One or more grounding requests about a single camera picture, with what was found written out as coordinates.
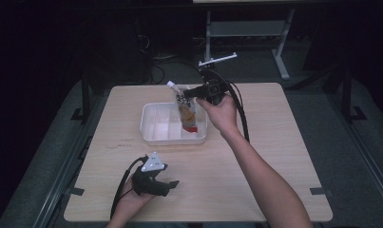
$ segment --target person's right hand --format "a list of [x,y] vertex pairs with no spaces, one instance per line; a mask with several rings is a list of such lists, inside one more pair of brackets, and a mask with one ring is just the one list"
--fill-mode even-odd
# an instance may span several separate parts
[[212,124],[221,134],[229,131],[239,131],[237,126],[236,104],[231,96],[225,94],[218,105],[210,104],[200,98],[197,98],[196,101],[206,110]]

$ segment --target dark background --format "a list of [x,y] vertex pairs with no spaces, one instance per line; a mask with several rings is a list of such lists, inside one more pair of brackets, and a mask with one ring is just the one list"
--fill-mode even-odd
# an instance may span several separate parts
[[[75,2],[75,7],[86,4]],[[192,36],[204,33],[200,11],[149,10],[144,20],[134,20],[130,13],[69,7],[64,1],[0,0],[0,217],[62,101],[85,71],[96,91],[141,84],[148,57],[163,48],[187,56]],[[307,20],[320,11],[315,21]],[[140,32],[153,41],[154,52],[146,57],[138,51]],[[290,35],[312,39],[307,69],[347,57],[354,77],[383,111],[383,2],[302,8]]]

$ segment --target gray floor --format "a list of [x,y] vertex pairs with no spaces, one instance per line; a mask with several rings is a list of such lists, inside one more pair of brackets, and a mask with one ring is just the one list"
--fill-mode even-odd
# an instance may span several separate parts
[[[239,51],[238,58],[217,64],[218,72],[236,84],[276,82],[291,86],[313,73],[301,70],[309,46],[307,41],[287,43],[282,54],[291,75],[287,82],[279,77],[271,45]],[[192,64],[196,66],[200,60],[202,55],[197,54]],[[197,71],[176,59],[159,67],[165,72],[162,84],[168,80],[177,84],[201,83]],[[160,73],[155,68],[156,78]],[[383,172],[383,115],[367,89],[354,81],[352,105],[360,106],[368,120],[346,124],[339,112],[340,93],[327,95],[321,89],[325,79],[299,91],[285,91],[334,212],[331,221],[316,223],[315,227],[383,227],[383,197],[362,156],[363,149],[353,135],[360,136]],[[104,96],[92,96],[90,119],[81,124],[70,119],[74,110],[81,107],[81,85],[72,88],[1,218],[0,227],[34,224],[36,227],[104,227],[105,222],[65,221],[64,210],[77,167],[82,162],[80,158],[86,154],[86,141],[95,130],[107,98],[108,92]]]

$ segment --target white plastic tub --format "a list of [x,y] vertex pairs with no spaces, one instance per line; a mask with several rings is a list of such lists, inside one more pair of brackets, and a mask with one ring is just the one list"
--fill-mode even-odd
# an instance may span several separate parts
[[152,103],[144,106],[141,132],[150,145],[202,144],[206,138],[207,114],[195,104],[198,132],[182,129],[179,111],[174,103]]

